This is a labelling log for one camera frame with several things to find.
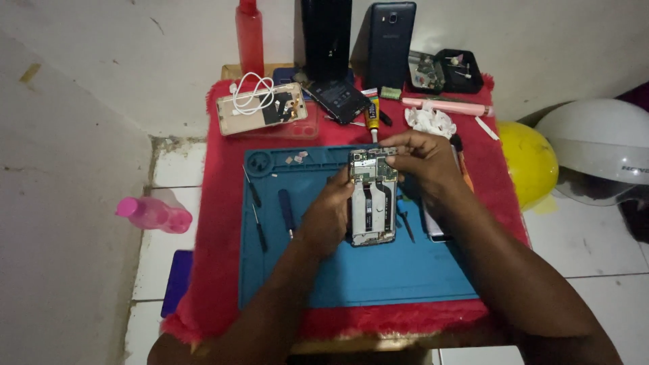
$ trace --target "white tissue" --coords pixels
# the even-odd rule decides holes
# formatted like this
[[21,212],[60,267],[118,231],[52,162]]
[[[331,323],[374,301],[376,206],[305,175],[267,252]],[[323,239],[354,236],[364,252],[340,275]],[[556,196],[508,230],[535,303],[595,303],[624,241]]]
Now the white tissue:
[[444,112],[434,111],[431,102],[425,102],[421,110],[406,109],[406,121],[415,131],[450,138],[458,131],[455,123]]

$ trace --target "red fluffy mat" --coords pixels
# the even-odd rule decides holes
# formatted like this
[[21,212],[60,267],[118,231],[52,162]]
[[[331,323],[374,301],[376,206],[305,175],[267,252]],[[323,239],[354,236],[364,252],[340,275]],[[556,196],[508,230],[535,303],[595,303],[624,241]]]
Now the red fluffy mat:
[[[480,93],[457,96],[490,105],[493,79],[488,75],[484,78],[485,86]],[[231,82],[217,82],[207,95],[210,130],[191,284],[177,311],[162,324],[163,331],[183,342],[218,336],[239,315],[241,165],[244,152],[259,148],[371,143],[370,134],[364,128],[354,125],[341,127],[324,119],[323,113],[319,120],[319,136],[315,140],[225,138],[219,132],[215,100],[229,94]],[[248,89],[251,90],[253,85],[247,85]],[[399,102],[381,100],[381,109],[392,118],[394,125],[382,125],[379,139],[408,128],[404,107]],[[451,114],[451,117],[462,137],[475,194],[500,223],[521,242],[527,243],[500,142],[488,137],[474,117],[459,114]],[[495,131],[494,118],[482,119]],[[309,309],[304,315],[300,337],[326,339],[341,334],[432,333],[444,328],[470,326],[487,314],[487,309],[478,299]]]

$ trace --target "screwdriver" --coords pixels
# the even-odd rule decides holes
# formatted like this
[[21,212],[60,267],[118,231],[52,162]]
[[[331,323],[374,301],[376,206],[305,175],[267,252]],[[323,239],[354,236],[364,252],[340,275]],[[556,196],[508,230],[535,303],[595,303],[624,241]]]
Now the screwdriver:
[[412,234],[412,230],[410,229],[410,224],[408,224],[408,212],[406,211],[406,205],[404,204],[403,200],[403,195],[397,195],[397,214],[401,217],[401,219],[404,220],[404,225],[406,225],[406,229],[408,230],[408,236],[410,236],[410,240],[412,243],[415,243],[415,236]]
[[286,189],[281,189],[277,192],[280,198],[280,207],[282,208],[282,217],[284,217],[284,225],[288,231],[288,235],[293,239],[293,231],[295,230],[295,222],[293,221],[293,211],[291,210],[291,198]]
[[248,180],[248,187],[250,188],[250,191],[252,193],[252,200],[254,200],[254,203],[257,205],[257,207],[262,207],[262,200],[259,199],[259,194],[257,194],[257,189],[254,188],[254,185],[250,182],[250,178],[248,177],[248,173],[245,171],[245,166],[241,165],[243,168],[243,173],[245,174],[246,180]]
[[254,212],[254,220],[257,222],[257,234],[259,234],[259,243],[262,246],[262,252],[268,251],[268,245],[266,244],[266,237],[263,235],[263,230],[262,230],[262,225],[259,223],[259,219],[257,219],[257,210],[254,208],[254,204],[252,205],[252,211]]

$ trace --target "circuit board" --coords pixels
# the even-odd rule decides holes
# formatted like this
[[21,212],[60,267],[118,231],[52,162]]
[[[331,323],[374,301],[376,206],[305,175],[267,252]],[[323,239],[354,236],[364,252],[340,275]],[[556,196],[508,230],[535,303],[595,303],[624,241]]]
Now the circuit board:
[[352,194],[352,246],[392,242],[395,239],[398,171],[386,157],[394,147],[355,149],[349,153]]

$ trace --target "red plastic bottle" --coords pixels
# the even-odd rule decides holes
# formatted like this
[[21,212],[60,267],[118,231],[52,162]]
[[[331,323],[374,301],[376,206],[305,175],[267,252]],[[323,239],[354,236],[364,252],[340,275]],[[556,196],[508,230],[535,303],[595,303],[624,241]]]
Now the red plastic bottle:
[[254,72],[263,77],[262,13],[257,0],[239,0],[236,23],[241,70],[244,75]]

